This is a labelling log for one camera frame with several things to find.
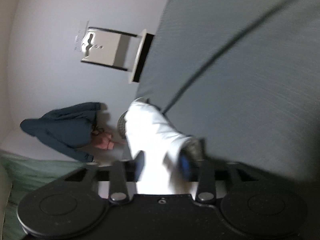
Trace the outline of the grey round nubbed mat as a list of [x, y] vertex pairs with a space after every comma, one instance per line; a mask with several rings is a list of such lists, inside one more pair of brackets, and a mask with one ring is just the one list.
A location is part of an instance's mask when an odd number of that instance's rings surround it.
[[117, 123], [117, 131], [119, 136], [121, 137], [121, 139], [126, 139], [126, 128], [125, 128], [125, 124], [126, 124], [126, 120], [125, 120], [125, 115], [127, 114], [127, 112], [124, 112], [118, 119], [118, 123]]

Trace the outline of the pink hanging garment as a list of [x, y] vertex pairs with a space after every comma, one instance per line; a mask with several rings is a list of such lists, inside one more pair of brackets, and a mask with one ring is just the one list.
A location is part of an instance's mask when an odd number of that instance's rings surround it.
[[112, 133], [106, 132], [103, 128], [96, 128], [91, 132], [91, 145], [100, 150], [113, 150], [116, 145], [123, 144], [124, 140], [114, 139]]

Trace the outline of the white black wooden chair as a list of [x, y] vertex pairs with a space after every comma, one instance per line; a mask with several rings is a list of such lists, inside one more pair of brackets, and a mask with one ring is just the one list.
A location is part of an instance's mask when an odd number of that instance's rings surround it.
[[146, 29], [133, 34], [81, 22], [74, 50], [81, 53], [82, 63], [126, 72], [129, 83], [138, 83], [153, 38]]

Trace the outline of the grey bed sheet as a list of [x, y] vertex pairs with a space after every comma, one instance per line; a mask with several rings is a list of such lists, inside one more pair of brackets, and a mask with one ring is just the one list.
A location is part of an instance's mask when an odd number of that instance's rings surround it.
[[168, 0], [137, 96], [214, 159], [319, 180], [319, 0]]

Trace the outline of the white garment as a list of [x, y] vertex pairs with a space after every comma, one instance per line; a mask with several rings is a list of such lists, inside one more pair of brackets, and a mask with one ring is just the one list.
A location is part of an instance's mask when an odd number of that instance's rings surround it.
[[203, 159], [199, 139], [179, 132], [145, 98], [134, 100], [125, 114], [126, 139], [132, 158], [144, 152], [138, 194], [196, 196], [197, 182], [188, 182], [191, 165]]

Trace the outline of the dark teal hanging jacket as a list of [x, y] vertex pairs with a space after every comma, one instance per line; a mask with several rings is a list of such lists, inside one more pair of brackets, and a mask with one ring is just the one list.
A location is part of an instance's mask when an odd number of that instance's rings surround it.
[[90, 163], [93, 156], [80, 148], [91, 143], [100, 110], [101, 103], [85, 102], [49, 111], [38, 119], [25, 119], [20, 128], [49, 148], [77, 161]]

